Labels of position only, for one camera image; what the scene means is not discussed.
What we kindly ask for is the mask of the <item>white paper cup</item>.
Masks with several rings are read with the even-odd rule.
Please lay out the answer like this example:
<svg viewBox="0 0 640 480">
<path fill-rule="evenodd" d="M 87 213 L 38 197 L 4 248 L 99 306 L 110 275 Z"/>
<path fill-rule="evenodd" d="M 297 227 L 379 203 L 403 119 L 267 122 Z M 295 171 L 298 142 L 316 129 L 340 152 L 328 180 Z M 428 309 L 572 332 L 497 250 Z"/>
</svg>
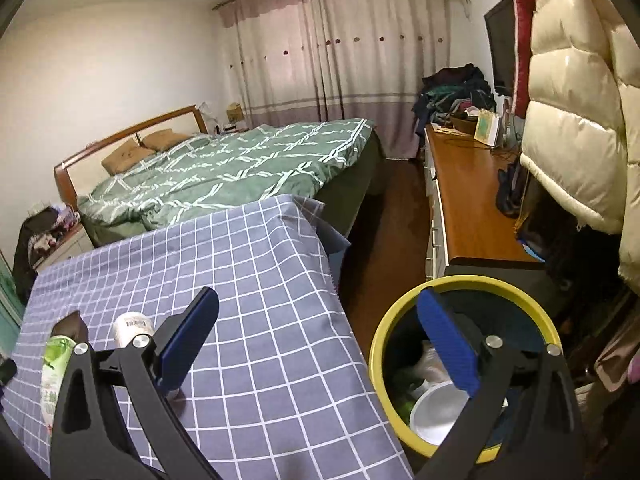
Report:
<svg viewBox="0 0 640 480">
<path fill-rule="evenodd" d="M 431 386 L 413 405 L 409 417 L 410 429 L 423 441 L 441 445 L 469 398 L 453 382 Z"/>
</svg>

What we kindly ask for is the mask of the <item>yellow rimmed trash bin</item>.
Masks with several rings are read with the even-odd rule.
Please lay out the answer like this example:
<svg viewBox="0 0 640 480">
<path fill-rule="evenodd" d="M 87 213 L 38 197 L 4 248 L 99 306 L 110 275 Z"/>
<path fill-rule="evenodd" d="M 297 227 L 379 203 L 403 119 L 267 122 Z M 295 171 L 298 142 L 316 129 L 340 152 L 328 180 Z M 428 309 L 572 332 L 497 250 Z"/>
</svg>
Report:
<svg viewBox="0 0 640 480">
<path fill-rule="evenodd" d="M 450 379 L 418 320 L 416 302 L 423 289 L 434 289 L 458 307 L 483 335 L 494 330 L 510 344 L 539 351 L 561 343 L 547 312 L 521 289 L 488 276 L 459 274 L 425 282 L 397 299 L 372 339 L 369 376 L 401 443 L 416 456 L 433 456 L 437 445 L 410 428 L 410 412 L 428 389 Z"/>
</svg>

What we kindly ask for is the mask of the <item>white plastic bottle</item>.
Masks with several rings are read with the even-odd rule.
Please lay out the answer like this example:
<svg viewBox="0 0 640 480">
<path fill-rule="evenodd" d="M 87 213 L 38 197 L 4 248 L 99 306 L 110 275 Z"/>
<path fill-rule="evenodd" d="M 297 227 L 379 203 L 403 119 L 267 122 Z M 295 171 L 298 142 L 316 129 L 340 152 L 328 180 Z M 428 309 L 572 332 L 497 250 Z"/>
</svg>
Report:
<svg viewBox="0 0 640 480">
<path fill-rule="evenodd" d="M 155 328 L 152 320 L 140 312 L 126 312 L 119 315 L 113 324 L 113 336 L 118 348 L 125 348 L 135 336 L 153 336 Z"/>
</svg>

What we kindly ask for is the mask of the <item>green plastic bag in bin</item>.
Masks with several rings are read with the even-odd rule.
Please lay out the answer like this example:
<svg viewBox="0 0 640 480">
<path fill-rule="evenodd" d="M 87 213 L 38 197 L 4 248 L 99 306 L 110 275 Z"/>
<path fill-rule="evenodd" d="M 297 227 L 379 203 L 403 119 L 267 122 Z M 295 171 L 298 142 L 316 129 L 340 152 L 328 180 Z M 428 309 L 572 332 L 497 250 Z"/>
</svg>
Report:
<svg viewBox="0 0 640 480">
<path fill-rule="evenodd" d="M 431 387 L 431 384 L 427 380 L 418 380 L 417 382 L 410 382 L 410 384 L 395 396 L 393 400 L 393 406 L 400 419 L 408 425 L 411 412 L 416 405 L 416 402 L 420 399 L 424 393 Z"/>
</svg>

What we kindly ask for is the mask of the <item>glass wardrobe sliding door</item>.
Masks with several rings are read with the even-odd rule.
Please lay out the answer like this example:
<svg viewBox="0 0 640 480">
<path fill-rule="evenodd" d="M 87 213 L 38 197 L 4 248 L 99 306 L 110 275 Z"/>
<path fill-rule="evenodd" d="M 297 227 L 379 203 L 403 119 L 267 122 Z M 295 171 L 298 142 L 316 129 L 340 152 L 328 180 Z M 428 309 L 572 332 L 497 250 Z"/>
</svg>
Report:
<svg viewBox="0 0 640 480">
<path fill-rule="evenodd" d="M 25 306 L 17 296 L 12 271 L 4 255 L 0 256 L 0 351 L 8 358 L 20 334 Z"/>
</svg>

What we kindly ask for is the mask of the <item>blue checkered tablecloth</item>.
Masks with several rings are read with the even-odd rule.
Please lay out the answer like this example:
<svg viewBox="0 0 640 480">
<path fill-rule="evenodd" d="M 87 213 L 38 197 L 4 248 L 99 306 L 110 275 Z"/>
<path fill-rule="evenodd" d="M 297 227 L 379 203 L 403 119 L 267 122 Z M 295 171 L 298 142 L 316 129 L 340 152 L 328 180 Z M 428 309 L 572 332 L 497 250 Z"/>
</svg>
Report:
<svg viewBox="0 0 640 480">
<path fill-rule="evenodd" d="M 42 469 L 40 408 L 51 330 L 78 312 L 113 348 L 116 318 L 154 324 L 205 287 L 218 320 L 172 401 L 227 479 L 408 479 L 411 470 L 338 300 L 322 203 L 279 195 L 128 238 L 50 266 L 35 281 L 2 396 L 14 436 Z"/>
</svg>

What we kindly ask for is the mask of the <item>white bedside drawer cabinet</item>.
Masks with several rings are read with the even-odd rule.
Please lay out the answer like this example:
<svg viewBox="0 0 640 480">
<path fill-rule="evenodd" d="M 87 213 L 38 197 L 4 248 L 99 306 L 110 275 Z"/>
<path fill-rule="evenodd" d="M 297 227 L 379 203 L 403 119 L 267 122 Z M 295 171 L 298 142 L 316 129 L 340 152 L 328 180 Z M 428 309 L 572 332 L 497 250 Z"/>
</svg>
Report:
<svg viewBox="0 0 640 480">
<path fill-rule="evenodd" d="M 41 258 L 34 265 L 36 272 L 46 270 L 48 266 L 77 257 L 94 249 L 92 241 L 81 223 L 69 230 L 47 257 Z"/>
</svg>

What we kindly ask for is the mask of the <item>dark clothes on nightstand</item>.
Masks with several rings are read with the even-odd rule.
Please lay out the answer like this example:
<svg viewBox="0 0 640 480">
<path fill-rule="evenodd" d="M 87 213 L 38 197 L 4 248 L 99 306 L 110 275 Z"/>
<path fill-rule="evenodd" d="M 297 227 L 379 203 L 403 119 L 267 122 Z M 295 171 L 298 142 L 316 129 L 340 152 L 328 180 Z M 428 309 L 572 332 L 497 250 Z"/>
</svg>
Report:
<svg viewBox="0 0 640 480">
<path fill-rule="evenodd" d="M 12 275 L 17 297 L 27 304 L 37 271 L 35 264 L 52 252 L 79 221 L 69 204 L 53 204 L 28 217 L 18 233 Z"/>
</svg>

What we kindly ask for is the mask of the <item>long wooden dresser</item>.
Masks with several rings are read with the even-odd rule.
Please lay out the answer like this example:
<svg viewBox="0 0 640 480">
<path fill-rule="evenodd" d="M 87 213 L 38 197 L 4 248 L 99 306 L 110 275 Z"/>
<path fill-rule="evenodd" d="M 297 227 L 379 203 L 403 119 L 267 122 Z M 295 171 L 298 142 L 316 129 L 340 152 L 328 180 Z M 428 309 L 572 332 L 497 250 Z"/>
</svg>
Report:
<svg viewBox="0 0 640 480">
<path fill-rule="evenodd" d="M 509 155 L 472 136 L 425 129 L 424 176 L 431 207 L 425 274 L 440 278 L 453 266 L 539 270 L 514 234 L 515 221 L 498 211 L 498 171 Z"/>
</svg>

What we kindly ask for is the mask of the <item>wooden bed headboard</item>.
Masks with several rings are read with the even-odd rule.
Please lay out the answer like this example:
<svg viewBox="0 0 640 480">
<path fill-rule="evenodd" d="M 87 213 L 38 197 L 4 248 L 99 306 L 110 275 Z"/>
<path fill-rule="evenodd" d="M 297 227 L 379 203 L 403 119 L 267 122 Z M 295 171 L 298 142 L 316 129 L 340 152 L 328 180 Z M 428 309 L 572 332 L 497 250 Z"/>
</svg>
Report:
<svg viewBox="0 0 640 480">
<path fill-rule="evenodd" d="M 178 133 L 206 133 L 204 118 L 195 105 L 178 108 L 145 122 L 126 128 L 92 142 L 67 157 L 53 168 L 54 180 L 62 202 L 77 208 L 77 196 L 91 192 L 110 175 L 102 166 L 102 160 L 129 139 L 136 142 L 163 128 L 173 128 Z"/>
</svg>

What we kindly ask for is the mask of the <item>brown pillow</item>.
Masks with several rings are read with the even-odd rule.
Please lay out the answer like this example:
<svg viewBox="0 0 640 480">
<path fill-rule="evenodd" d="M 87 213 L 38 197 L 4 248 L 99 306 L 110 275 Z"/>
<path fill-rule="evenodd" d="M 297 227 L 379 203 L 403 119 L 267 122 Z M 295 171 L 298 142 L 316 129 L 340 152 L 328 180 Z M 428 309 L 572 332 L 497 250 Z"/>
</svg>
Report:
<svg viewBox="0 0 640 480">
<path fill-rule="evenodd" d="M 192 138 L 192 134 L 178 133 L 168 128 L 147 134 L 141 139 L 140 145 L 154 152 L 166 152 Z"/>
<path fill-rule="evenodd" d="M 156 151 L 137 144 L 134 139 L 129 139 L 106 156 L 101 165 L 110 176 L 114 176 L 123 174 L 138 162 L 155 154 Z"/>
</svg>

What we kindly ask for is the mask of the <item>cream puffer jacket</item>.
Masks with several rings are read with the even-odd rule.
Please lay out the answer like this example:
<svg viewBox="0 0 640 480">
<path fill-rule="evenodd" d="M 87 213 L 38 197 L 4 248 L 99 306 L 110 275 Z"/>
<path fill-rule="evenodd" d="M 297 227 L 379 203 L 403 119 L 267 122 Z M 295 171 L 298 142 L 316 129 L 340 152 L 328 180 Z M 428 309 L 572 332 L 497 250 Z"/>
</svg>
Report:
<svg viewBox="0 0 640 480">
<path fill-rule="evenodd" d="M 535 0 L 521 162 L 639 287 L 639 47 L 611 0 Z"/>
</svg>

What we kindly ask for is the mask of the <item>framed picture on dresser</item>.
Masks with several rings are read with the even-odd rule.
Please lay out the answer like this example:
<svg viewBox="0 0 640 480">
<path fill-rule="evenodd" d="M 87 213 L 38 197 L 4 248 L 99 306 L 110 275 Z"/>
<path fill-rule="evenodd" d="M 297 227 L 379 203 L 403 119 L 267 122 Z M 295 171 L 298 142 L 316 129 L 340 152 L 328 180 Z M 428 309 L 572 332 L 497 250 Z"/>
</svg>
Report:
<svg viewBox="0 0 640 480">
<path fill-rule="evenodd" d="M 474 132 L 474 140 L 494 148 L 498 141 L 500 116 L 491 110 L 480 110 Z"/>
</svg>

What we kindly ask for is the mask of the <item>green plaid bed duvet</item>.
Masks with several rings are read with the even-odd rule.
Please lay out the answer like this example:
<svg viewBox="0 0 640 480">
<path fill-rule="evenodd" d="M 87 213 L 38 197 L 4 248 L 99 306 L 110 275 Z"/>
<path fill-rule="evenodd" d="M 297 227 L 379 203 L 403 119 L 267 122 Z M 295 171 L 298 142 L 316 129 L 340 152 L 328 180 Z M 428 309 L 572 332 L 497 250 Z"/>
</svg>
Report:
<svg viewBox="0 0 640 480">
<path fill-rule="evenodd" d="M 199 134 L 107 178 L 77 205 L 95 226 L 140 223 L 151 231 L 292 194 L 320 200 L 323 219 L 347 235 L 380 159 L 364 118 Z"/>
</svg>

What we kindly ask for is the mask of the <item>pile of dark clothes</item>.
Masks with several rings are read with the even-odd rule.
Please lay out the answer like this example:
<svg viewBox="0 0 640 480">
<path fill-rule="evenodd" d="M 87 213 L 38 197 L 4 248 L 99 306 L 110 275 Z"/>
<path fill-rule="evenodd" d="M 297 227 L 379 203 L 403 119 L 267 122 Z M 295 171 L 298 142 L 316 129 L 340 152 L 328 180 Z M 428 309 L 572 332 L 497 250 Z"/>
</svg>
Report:
<svg viewBox="0 0 640 480">
<path fill-rule="evenodd" d="M 479 67 L 472 63 L 462 67 L 446 67 L 422 79 L 412 111 L 416 118 L 414 133 L 420 136 L 431 122 L 445 125 L 458 111 L 456 102 L 470 101 L 480 110 L 496 110 L 496 100 Z"/>
</svg>

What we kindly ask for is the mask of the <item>small box on far nightstand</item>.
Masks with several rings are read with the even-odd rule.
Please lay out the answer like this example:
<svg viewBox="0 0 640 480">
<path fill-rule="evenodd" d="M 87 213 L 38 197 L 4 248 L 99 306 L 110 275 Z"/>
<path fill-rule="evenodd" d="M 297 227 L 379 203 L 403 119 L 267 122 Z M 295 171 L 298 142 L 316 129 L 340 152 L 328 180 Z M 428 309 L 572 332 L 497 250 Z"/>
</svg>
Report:
<svg viewBox="0 0 640 480">
<path fill-rule="evenodd" d="M 242 105 L 237 102 L 231 103 L 227 107 L 227 117 L 229 119 L 229 122 L 232 122 L 232 124 L 242 122 L 245 119 Z"/>
</svg>

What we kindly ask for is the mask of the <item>black television screen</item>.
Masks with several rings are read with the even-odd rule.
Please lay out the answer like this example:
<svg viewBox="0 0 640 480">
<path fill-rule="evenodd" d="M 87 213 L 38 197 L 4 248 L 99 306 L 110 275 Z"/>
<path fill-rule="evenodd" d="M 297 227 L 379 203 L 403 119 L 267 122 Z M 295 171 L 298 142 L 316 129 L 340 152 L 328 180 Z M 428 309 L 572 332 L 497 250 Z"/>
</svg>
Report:
<svg viewBox="0 0 640 480">
<path fill-rule="evenodd" d="M 515 77 L 515 14 L 513 0 L 501 0 L 485 14 L 494 87 L 499 96 L 513 96 Z"/>
</svg>

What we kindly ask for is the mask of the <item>pink white curtain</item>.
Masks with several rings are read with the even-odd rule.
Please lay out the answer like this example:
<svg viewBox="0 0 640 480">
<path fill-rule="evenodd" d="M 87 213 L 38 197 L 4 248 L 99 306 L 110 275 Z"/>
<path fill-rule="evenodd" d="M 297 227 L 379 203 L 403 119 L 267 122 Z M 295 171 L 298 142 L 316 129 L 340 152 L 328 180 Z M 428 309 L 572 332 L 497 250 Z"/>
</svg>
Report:
<svg viewBox="0 0 640 480">
<path fill-rule="evenodd" d="M 217 14 L 251 126 L 367 118 L 386 157 L 416 156 L 413 104 L 449 63 L 446 0 L 233 0 Z"/>
</svg>

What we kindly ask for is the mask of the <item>red garment hanging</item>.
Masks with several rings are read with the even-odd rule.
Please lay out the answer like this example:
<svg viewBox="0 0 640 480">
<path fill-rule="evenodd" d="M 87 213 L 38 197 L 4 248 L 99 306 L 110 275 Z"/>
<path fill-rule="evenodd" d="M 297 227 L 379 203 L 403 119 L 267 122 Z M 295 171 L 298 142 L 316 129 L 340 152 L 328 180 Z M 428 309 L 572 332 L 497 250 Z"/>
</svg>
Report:
<svg viewBox="0 0 640 480">
<path fill-rule="evenodd" d="M 515 18 L 515 73 L 512 112 L 519 118 L 526 116 L 529 103 L 529 62 L 532 57 L 532 25 L 536 0 L 513 0 Z"/>
</svg>

